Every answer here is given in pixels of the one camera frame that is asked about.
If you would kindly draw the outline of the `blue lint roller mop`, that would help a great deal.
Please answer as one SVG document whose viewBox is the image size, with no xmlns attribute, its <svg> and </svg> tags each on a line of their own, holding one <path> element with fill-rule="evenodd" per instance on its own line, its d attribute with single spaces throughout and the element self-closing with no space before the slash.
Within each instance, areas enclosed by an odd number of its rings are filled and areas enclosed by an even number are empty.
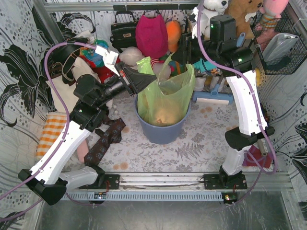
<svg viewBox="0 0 307 230">
<path fill-rule="evenodd" d="M 200 59 L 198 62 L 193 64 L 195 69 L 204 71 L 209 74 L 209 71 L 216 69 L 216 66 L 209 61 L 204 61 Z M 214 87 L 209 92 L 204 91 L 194 91 L 192 100 L 195 102 L 205 102 L 205 103 L 216 103 L 216 104 L 231 104 L 234 101 L 232 94 L 219 93 L 218 89 L 222 84 L 222 81 L 225 80 L 225 77 L 222 73 L 219 74 L 217 82 L 214 84 Z"/>
</svg>

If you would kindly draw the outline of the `green plastic trash bag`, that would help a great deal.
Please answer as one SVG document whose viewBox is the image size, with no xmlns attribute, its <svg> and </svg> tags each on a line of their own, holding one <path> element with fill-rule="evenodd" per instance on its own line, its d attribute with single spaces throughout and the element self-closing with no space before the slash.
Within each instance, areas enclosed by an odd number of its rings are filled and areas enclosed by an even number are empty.
<svg viewBox="0 0 307 230">
<path fill-rule="evenodd" d="M 138 94 L 137 114 L 146 123 L 166 127 L 181 121 L 188 112 L 195 85 L 195 72 L 191 64 L 186 71 L 164 80 L 161 74 Z"/>
</svg>

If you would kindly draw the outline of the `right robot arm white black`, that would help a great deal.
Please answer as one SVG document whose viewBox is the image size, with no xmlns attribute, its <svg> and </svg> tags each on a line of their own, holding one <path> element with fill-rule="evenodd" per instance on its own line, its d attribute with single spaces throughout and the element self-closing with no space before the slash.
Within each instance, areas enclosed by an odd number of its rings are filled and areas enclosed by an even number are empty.
<svg viewBox="0 0 307 230">
<path fill-rule="evenodd" d="M 261 111 L 256 86 L 256 72 L 252 51 L 238 44 L 236 21 L 230 15 L 208 18 L 204 13 L 193 13 L 189 21 L 194 30 L 181 36 L 178 50 L 173 60 L 181 65 L 197 61 L 208 61 L 222 71 L 230 86 L 239 117 L 239 126 L 225 133 L 229 145 L 227 157 L 218 174 L 203 176 L 205 189 L 246 189 L 247 183 L 242 173 L 243 164 L 251 161 L 259 166 L 265 158 L 256 159 L 250 152 L 257 141 L 268 139 L 274 133 Z"/>
</svg>

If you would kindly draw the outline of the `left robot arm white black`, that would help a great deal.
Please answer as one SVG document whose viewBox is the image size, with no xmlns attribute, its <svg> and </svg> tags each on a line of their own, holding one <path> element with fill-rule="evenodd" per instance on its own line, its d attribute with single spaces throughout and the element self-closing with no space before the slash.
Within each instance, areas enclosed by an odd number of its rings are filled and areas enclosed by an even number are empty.
<svg viewBox="0 0 307 230">
<path fill-rule="evenodd" d="M 115 74 L 104 83 L 90 74 L 79 77 L 73 92 L 79 100 L 62 133 L 44 157 L 30 170 L 22 169 L 18 178 L 50 206 L 79 187 L 108 189 L 105 171 L 93 161 L 73 172 L 62 169 L 77 147 L 107 120 L 107 102 L 123 92 L 137 95 L 155 80 L 155 75 L 139 73 L 123 62 L 115 65 Z"/>
</svg>

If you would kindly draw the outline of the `blue trash bin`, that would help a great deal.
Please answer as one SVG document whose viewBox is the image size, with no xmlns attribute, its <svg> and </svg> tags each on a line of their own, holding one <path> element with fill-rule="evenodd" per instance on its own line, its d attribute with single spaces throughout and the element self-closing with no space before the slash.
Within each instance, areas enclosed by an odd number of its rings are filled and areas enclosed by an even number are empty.
<svg viewBox="0 0 307 230">
<path fill-rule="evenodd" d="M 135 114 L 138 117 L 143 134 L 147 137 L 147 139 L 154 144 L 164 145 L 174 142 L 180 135 L 181 130 L 183 128 L 184 122 L 186 121 L 190 111 L 191 111 L 191 103 L 189 103 L 187 113 L 182 120 L 178 123 L 171 126 L 154 126 L 145 122 L 138 114 L 138 106 L 137 106 L 138 98 L 136 97 L 134 100 L 134 110 Z"/>
</svg>

